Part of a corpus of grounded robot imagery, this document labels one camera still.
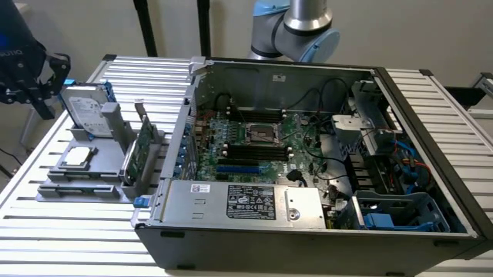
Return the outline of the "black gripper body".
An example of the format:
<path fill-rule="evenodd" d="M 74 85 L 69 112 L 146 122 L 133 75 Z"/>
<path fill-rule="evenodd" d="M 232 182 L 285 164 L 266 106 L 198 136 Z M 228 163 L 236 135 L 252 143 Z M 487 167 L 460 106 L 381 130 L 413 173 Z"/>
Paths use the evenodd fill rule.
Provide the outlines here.
<path fill-rule="evenodd" d="M 2 1 L 2 85 L 14 88 L 18 82 L 46 88 L 40 76 L 47 60 L 46 47 L 32 35 L 14 1 Z"/>

